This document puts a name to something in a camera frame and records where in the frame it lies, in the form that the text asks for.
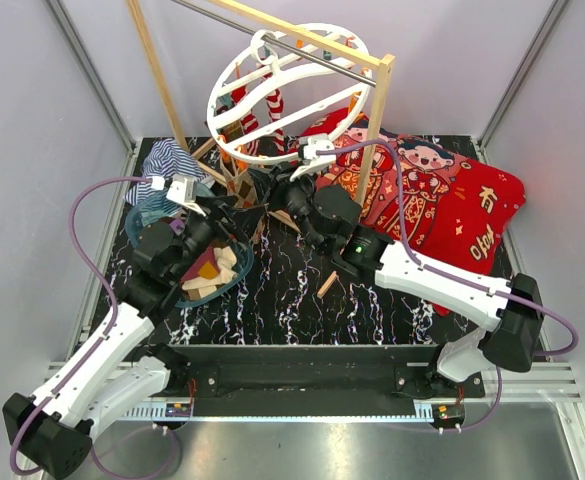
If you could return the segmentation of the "white round sock hanger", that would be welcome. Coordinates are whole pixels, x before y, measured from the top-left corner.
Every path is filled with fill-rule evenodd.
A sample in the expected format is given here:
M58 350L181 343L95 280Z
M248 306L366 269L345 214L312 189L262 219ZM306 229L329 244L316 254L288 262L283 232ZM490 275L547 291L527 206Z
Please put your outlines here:
M285 33L280 31L259 30L257 32L259 34L273 34L279 40L286 36ZM294 82L336 73L300 58L293 53L280 57L276 52L268 50L266 45L263 40L258 40L256 36L252 36L250 46L238 54L217 79L209 97L207 110L207 126L219 148L231 156L255 165L276 165L284 161L290 161L293 155L282 154L275 157L248 155L243 152L243 144L266 136L272 136L275 129L281 128L283 130L285 127L315 113L322 112L342 100L353 98L355 103L351 106L347 116L330 132L323 133L327 134L334 143L355 122L373 88L356 80L357 83L351 87L342 89L288 115L282 114L282 118L276 123L272 123L270 120L267 125L258 127L252 133L227 143L220 129L235 120L240 120L249 111L253 112L253 108L259 102L266 101L266 97L272 91L278 89L281 92L283 87ZM315 44L307 44L298 48L311 54L319 49ZM354 61L338 55L333 55L328 61L330 60L338 66L354 72ZM372 70L368 67L363 68L360 74L373 80ZM243 85L247 86L247 95L244 99L231 110L217 115L216 110L220 106L220 98Z

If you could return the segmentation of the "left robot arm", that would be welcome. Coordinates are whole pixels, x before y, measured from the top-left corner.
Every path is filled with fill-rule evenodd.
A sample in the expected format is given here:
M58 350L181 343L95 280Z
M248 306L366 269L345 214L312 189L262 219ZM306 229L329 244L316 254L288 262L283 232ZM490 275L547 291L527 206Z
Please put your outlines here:
M141 230L133 273L113 292L104 322L55 376L4 403L15 474L68 478L123 413L155 393L175 396L186 388L188 361L165 344L151 348L131 372L108 378L181 300L182 278L210 246L250 241L265 209L235 202L232 196L199 197L184 221L155 221Z

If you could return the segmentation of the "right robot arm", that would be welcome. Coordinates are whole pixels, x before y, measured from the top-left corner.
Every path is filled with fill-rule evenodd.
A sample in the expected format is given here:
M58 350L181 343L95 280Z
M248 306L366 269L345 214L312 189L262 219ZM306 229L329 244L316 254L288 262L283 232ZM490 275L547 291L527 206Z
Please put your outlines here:
M543 315L537 282L524 274L511 280L481 276L409 251L407 245L360 223L361 207L340 186L317 188L295 166L251 167L259 204L283 211L305 243L336 270L388 290L445 307L476 328L439 346L414 383L448 396L477 372L498 367L530 371Z

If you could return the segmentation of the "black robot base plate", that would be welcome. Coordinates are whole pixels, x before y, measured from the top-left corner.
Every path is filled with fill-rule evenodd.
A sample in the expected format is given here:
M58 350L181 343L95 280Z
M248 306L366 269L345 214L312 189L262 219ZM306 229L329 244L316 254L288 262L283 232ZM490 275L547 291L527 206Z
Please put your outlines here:
M482 399L479 373L454 386L429 373L433 346L220 346L177 348L188 359L153 399L184 400L193 417L222 422L385 422L429 415L420 403Z

